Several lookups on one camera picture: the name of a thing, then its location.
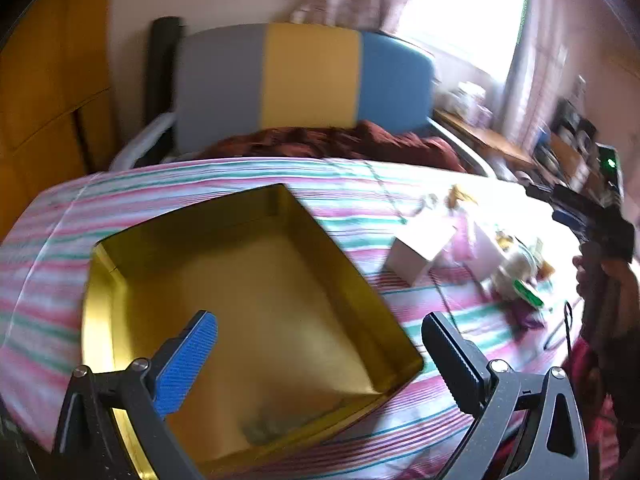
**gold box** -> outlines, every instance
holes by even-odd
[[[200,471],[220,476],[325,440],[422,370],[382,298],[286,186],[200,202],[105,238],[84,300],[94,372],[151,357],[199,309],[218,341],[166,419]],[[126,412],[141,478],[155,472]]]

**metal screw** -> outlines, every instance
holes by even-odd
[[[556,379],[564,379],[566,377],[566,372],[564,370],[562,370],[562,368],[560,368],[558,366],[554,366],[554,367],[551,368],[551,374]]]
[[[143,357],[140,357],[131,363],[131,368],[137,372],[146,370],[149,366],[149,361]]]
[[[493,370],[497,374],[503,374],[507,370],[509,370],[509,365],[507,364],[507,361],[503,361],[502,359],[496,359],[495,361],[491,361],[490,366],[491,366],[491,370]]]
[[[80,365],[74,369],[74,377],[84,377],[88,372],[88,368],[84,365]]]

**maroon blanket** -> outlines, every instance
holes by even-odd
[[[230,156],[364,158],[465,171],[445,140],[421,139],[413,133],[393,136],[369,121],[354,128],[269,128],[221,140],[196,158]]]

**striped tablecloth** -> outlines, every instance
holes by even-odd
[[[98,173],[41,193],[0,246],[0,395],[16,421],[50,449],[68,377],[81,361],[82,293],[96,242],[182,206],[277,182],[291,188],[380,291],[421,351],[422,318],[444,309],[441,294],[431,281],[408,288],[382,263],[401,224],[396,208],[409,216],[425,194],[443,196],[454,183],[496,215],[534,224],[559,255],[547,304],[575,297],[570,257],[577,243],[553,224],[548,206],[526,199],[514,184],[338,159],[235,158]],[[561,308],[549,317],[548,330],[526,331],[508,304],[485,294],[462,268],[441,269],[437,279],[457,326],[487,357],[538,372],[561,363],[564,345],[542,348]],[[421,375],[377,412],[321,446],[262,468],[261,477],[408,479],[436,473],[470,419],[424,355]]]

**window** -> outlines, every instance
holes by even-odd
[[[499,82],[509,73],[525,0],[409,0],[398,34],[465,59]]]

